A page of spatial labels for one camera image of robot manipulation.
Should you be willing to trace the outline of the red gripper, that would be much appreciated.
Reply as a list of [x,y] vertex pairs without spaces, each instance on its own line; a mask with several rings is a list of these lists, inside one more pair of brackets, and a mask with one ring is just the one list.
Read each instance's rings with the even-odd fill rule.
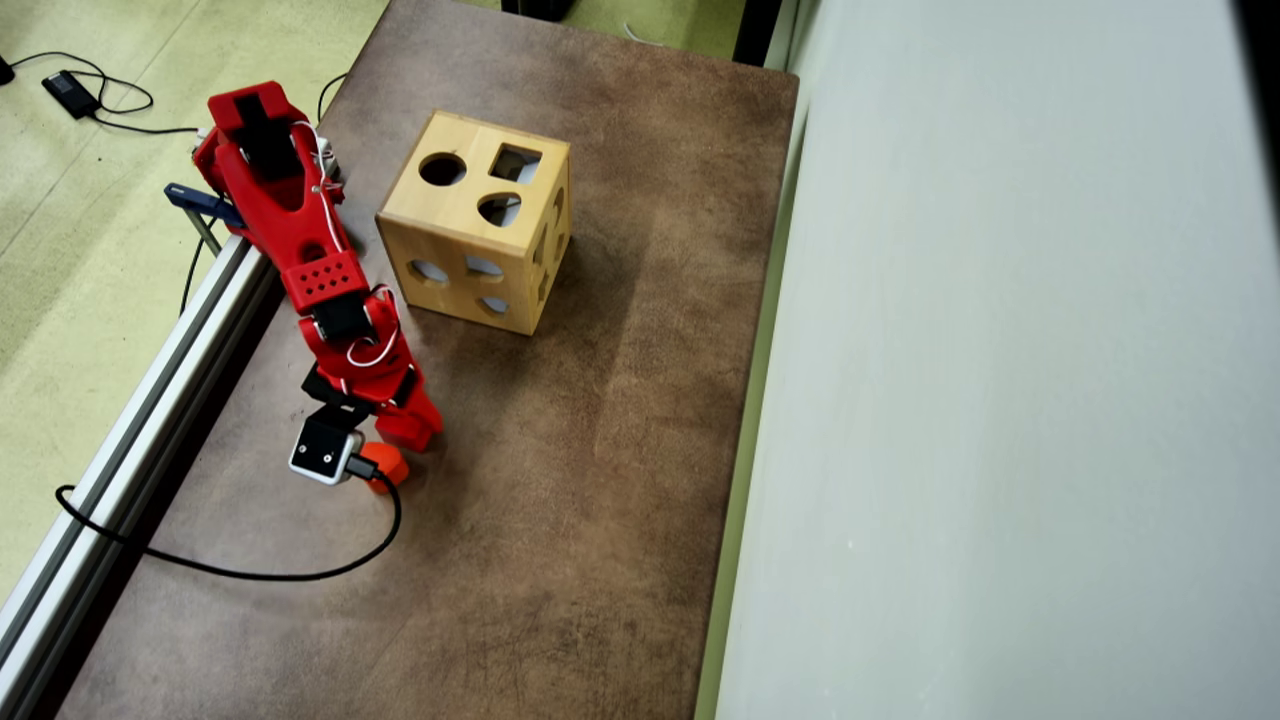
[[314,354],[302,380],[311,398],[375,413],[381,441],[421,454],[444,430],[410,352],[394,300],[328,300],[298,306]]

